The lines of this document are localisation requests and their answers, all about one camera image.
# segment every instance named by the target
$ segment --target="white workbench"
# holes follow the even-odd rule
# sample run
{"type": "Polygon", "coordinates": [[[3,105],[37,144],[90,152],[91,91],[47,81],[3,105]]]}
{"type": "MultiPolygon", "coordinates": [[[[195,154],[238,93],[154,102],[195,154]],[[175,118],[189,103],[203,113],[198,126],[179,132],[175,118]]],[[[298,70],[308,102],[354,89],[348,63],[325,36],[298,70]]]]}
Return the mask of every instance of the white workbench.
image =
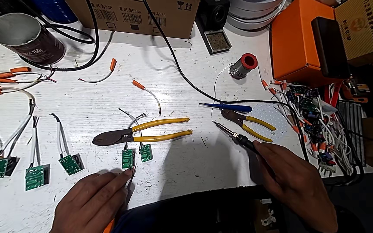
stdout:
{"type": "MultiPolygon", "coordinates": [[[[188,40],[192,43],[191,50],[190,44],[183,39],[169,39],[189,80],[213,95],[214,81],[220,71],[242,54],[250,52],[257,56],[262,78],[269,82],[272,71],[268,31],[241,36],[226,29],[226,34],[232,44],[231,50],[213,56],[208,54],[196,25],[192,38],[188,40]]],[[[109,31],[100,31],[100,50],[106,45],[109,35],[109,31]]],[[[82,65],[90,58],[93,45],[80,45],[58,34],[56,36],[68,48],[65,58],[57,64],[59,67],[76,66],[74,59],[82,65]]],[[[18,66],[28,65],[0,45],[0,70],[18,66]]],[[[149,116],[140,123],[153,119],[190,118],[187,123],[144,130],[143,135],[194,130],[193,135],[178,140],[152,143],[153,160],[144,163],[140,162],[139,144],[129,143],[130,148],[136,148],[137,159],[133,179],[135,189],[129,208],[194,192],[255,184],[250,178],[246,151],[211,122],[211,108],[198,105],[212,101],[196,92],[179,75],[162,37],[115,32],[106,53],[95,65],[77,72],[57,72],[53,79],[58,83],[43,82],[28,89],[38,106],[34,115],[41,116],[38,124],[40,150],[42,164],[51,164],[50,183],[25,191],[24,173],[31,150],[27,145],[31,137],[31,124],[28,124],[13,152],[13,156],[21,158],[13,175],[0,179],[1,233],[47,232],[56,205],[79,179],[100,170],[121,169],[123,144],[100,147],[91,143],[93,137],[101,132],[127,127],[131,119],[118,108],[133,116],[148,112],[149,116]],[[100,79],[108,73],[112,58],[117,60],[117,68],[105,81],[92,84],[77,80],[100,79]],[[155,99],[133,86],[133,79],[155,93],[162,105],[162,116],[158,116],[155,99]],[[70,152],[80,154],[85,166],[83,171],[69,176],[58,162],[56,122],[50,113],[55,113],[62,121],[70,152]]],[[[256,69],[240,81],[233,80],[225,70],[217,81],[216,90],[217,97],[224,100],[272,98],[262,87],[256,69]]],[[[28,100],[24,94],[0,95],[0,136],[3,140],[13,133],[27,111],[28,100]]],[[[225,120],[216,109],[212,119],[249,136],[233,122],[225,120]]],[[[275,143],[303,157],[297,135],[289,126],[275,143]]]]}

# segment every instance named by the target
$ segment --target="finger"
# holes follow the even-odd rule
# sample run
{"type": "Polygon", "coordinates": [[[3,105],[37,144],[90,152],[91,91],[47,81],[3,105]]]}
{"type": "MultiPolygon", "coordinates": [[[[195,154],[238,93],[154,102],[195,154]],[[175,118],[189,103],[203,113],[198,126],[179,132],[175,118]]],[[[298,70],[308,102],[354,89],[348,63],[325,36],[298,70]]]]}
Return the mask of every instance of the finger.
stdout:
{"type": "Polygon", "coordinates": [[[283,196],[283,190],[275,181],[271,167],[267,164],[263,157],[257,155],[261,173],[263,174],[264,186],[275,198],[280,199],[283,196]]]}
{"type": "Polygon", "coordinates": [[[107,202],[113,195],[132,177],[132,171],[126,171],[117,175],[112,181],[105,185],[93,198],[91,198],[83,207],[82,213],[85,214],[85,219],[90,220],[97,211],[107,202]]]}
{"type": "Polygon", "coordinates": [[[291,168],[287,162],[283,161],[281,156],[279,156],[275,151],[267,147],[270,143],[254,143],[254,147],[260,153],[260,155],[265,159],[269,167],[271,167],[275,174],[287,173],[291,168]]]}
{"type": "Polygon", "coordinates": [[[73,187],[71,187],[71,189],[67,192],[67,194],[64,196],[64,198],[61,199],[61,200],[62,201],[73,200],[77,196],[77,194],[80,193],[82,188],[85,186],[86,182],[90,182],[91,180],[93,180],[94,178],[96,178],[98,176],[100,176],[100,174],[94,173],[94,174],[88,175],[88,176],[80,179],[79,181],[77,181],[77,183],[73,187]]]}
{"type": "Polygon", "coordinates": [[[80,193],[72,200],[76,206],[84,206],[101,188],[116,178],[116,174],[106,172],[96,178],[85,182],[80,193]]]}
{"type": "Polygon", "coordinates": [[[116,215],[119,208],[126,200],[128,191],[126,188],[118,190],[86,225],[87,232],[101,232],[116,215]]]}

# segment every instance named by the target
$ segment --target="left hand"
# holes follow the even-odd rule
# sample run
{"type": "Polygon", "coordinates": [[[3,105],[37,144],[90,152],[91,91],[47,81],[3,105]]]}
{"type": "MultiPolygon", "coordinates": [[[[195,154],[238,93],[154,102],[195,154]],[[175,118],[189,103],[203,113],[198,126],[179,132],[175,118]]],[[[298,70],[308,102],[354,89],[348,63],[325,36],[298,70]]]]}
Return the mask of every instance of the left hand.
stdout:
{"type": "Polygon", "coordinates": [[[101,233],[127,196],[132,171],[91,174],[79,180],[55,209],[50,233],[101,233]]]}

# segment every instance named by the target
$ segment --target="solder wire spool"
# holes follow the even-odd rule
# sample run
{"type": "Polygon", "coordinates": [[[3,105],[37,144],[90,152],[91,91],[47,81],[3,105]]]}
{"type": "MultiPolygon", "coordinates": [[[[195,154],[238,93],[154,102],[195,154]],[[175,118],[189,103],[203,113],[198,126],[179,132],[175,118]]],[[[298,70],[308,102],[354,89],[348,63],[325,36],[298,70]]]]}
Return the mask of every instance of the solder wire spool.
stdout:
{"type": "Polygon", "coordinates": [[[243,54],[234,65],[230,66],[230,75],[235,79],[242,79],[256,67],[256,56],[253,54],[243,54]]]}

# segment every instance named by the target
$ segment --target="yellow-handled pliers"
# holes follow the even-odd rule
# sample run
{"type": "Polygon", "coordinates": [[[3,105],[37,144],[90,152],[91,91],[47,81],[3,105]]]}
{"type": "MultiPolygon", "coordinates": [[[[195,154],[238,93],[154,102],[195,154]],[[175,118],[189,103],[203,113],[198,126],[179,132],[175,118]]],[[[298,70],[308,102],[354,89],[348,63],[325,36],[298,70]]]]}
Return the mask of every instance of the yellow-handled pliers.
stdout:
{"type": "Polygon", "coordinates": [[[228,109],[223,109],[221,110],[221,115],[227,119],[227,120],[230,120],[232,122],[235,122],[237,125],[239,125],[243,130],[245,130],[247,133],[253,135],[254,137],[260,139],[260,140],[263,140],[263,141],[267,141],[267,142],[273,142],[271,139],[268,139],[256,132],[254,132],[254,130],[250,129],[248,126],[246,126],[245,124],[243,124],[243,121],[251,121],[251,122],[254,122],[254,123],[257,123],[257,124],[260,124],[262,126],[265,126],[266,128],[274,131],[276,130],[276,128],[272,125],[270,125],[269,123],[265,122],[265,121],[262,121],[260,119],[257,119],[255,117],[252,117],[252,116],[244,116],[244,115],[241,115],[241,114],[238,114],[236,113],[235,111],[232,111],[232,110],[228,110],[228,109]]]}
{"type": "Polygon", "coordinates": [[[138,126],[129,128],[129,129],[121,129],[121,130],[114,130],[109,132],[104,132],[97,135],[93,139],[93,144],[97,146],[110,146],[118,143],[124,142],[155,142],[155,141],[163,141],[169,139],[175,139],[181,136],[190,135],[193,133],[192,130],[186,130],[179,133],[174,134],[167,134],[162,136],[146,136],[146,137],[133,137],[133,132],[137,132],[139,130],[148,129],[150,127],[164,125],[164,124],[172,124],[172,123],[181,123],[189,121],[188,117],[185,118],[175,118],[175,119],[163,119],[163,120],[156,120],[150,121],[147,123],[140,124],[138,126]]]}

